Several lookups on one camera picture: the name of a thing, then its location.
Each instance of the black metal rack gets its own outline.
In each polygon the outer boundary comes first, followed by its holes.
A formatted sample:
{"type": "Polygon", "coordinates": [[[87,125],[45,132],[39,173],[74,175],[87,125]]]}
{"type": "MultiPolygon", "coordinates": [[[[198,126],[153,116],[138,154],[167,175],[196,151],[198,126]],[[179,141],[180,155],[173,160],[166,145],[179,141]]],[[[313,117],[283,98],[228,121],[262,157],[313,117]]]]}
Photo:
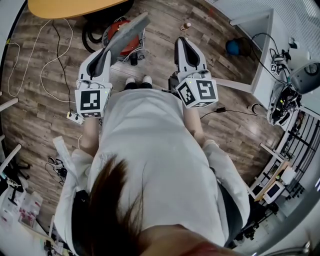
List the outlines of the black metal rack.
{"type": "Polygon", "coordinates": [[[320,121],[307,113],[301,112],[300,114],[301,117],[297,118],[291,131],[288,131],[289,138],[280,152],[292,163],[293,169],[297,172],[295,178],[286,186],[290,195],[297,194],[297,187],[300,187],[300,191],[304,190],[299,181],[305,174],[320,143],[320,121]]]}

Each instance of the black pants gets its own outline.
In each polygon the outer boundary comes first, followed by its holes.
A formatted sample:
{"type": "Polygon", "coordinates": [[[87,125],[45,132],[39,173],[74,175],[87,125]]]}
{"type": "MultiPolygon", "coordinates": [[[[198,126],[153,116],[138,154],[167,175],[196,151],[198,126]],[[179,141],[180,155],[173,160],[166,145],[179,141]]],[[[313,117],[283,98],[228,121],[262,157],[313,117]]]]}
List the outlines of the black pants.
{"type": "Polygon", "coordinates": [[[135,82],[130,82],[124,87],[125,90],[134,90],[134,89],[152,89],[152,84],[148,82],[143,82],[139,86],[135,82]]]}

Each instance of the brown hair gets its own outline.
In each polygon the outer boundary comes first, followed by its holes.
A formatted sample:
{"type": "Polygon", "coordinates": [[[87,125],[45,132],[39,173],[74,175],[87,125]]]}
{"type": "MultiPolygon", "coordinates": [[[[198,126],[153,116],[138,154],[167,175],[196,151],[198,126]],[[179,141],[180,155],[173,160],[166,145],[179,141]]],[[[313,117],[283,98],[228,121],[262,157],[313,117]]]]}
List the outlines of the brown hair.
{"type": "Polygon", "coordinates": [[[83,244],[87,255],[140,255],[138,238],[141,232],[143,192],[126,212],[120,211],[119,201],[126,183],[126,171],[126,162],[122,160],[116,164],[116,157],[113,156],[94,182],[89,195],[89,218],[83,244]],[[132,218],[135,206],[138,210],[132,218]]]}

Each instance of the small bottle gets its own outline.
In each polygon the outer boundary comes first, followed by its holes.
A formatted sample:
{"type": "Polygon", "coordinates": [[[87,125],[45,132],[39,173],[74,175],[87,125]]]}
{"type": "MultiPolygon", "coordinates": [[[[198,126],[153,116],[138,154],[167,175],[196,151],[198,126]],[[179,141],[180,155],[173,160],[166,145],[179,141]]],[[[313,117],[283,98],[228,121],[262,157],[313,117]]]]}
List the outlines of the small bottle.
{"type": "Polygon", "coordinates": [[[191,23],[190,22],[186,22],[180,27],[180,30],[181,31],[186,31],[190,27],[191,27],[191,23]]]}

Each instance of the floor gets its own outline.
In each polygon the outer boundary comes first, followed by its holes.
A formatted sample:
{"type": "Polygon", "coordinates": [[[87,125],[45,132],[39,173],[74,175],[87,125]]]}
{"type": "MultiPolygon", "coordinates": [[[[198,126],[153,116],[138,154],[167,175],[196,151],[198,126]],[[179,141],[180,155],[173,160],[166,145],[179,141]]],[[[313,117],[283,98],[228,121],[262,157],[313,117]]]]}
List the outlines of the floor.
{"type": "MultiPolygon", "coordinates": [[[[144,75],[150,75],[156,88],[167,88],[168,77],[176,70],[174,64],[174,43],[177,37],[186,36],[199,46],[206,56],[208,68],[213,77],[251,83],[258,66],[253,56],[226,56],[227,40],[239,38],[244,34],[231,27],[229,21],[213,7],[202,0],[136,0],[128,13],[133,18],[140,13],[149,12],[151,23],[145,30],[145,47],[150,50],[145,60],[138,66],[117,63],[111,68],[111,82],[115,91],[124,88],[128,77],[133,76],[142,81],[144,75]],[[180,26],[189,21],[192,27],[181,32],[180,26]]],[[[26,9],[14,30],[11,42],[21,46],[19,61],[10,80],[10,92],[16,94],[21,85],[27,61],[32,51],[38,32],[46,20],[33,16],[26,9]]],[[[82,44],[82,26],[84,19],[69,20],[73,31],[71,47],[61,58],[66,71],[66,79],[71,87],[71,100],[76,87],[78,71],[82,61],[89,55],[82,44]]],[[[71,31],[64,20],[55,21],[61,35],[59,53],[64,52],[70,42],[71,31]]],[[[1,112],[2,129],[7,148],[12,150],[17,144],[22,145],[18,153],[19,162],[32,165],[28,172],[29,188],[43,197],[39,216],[45,229],[54,214],[61,186],[51,176],[55,173],[45,170],[48,156],[55,156],[53,138],[63,136],[70,151],[78,145],[82,127],[66,119],[68,104],[48,96],[40,85],[42,67],[56,57],[58,37],[52,24],[43,28],[34,53],[30,60],[23,86],[18,95],[19,102],[1,112]]],[[[2,76],[1,102],[8,101],[8,78],[15,63],[18,48],[11,45],[5,58],[2,76]]],[[[68,99],[62,69],[57,61],[49,64],[43,72],[45,88],[60,99],[68,99]]],[[[215,106],[200,109],[200,115],[209,113],[218,107],[228,110],[247,112],[247,106],[255,99],[247,93],[218,86],[219,103],[215,106]]],[[[212,113],[202,120],[205,134],[214,139],[225,150],[237,167],[243,179],[249,184],[258,175],[270,155],[260,143],[274,148],[283,131],[273,127],[261,117],[237,112],[212,113]]]]}

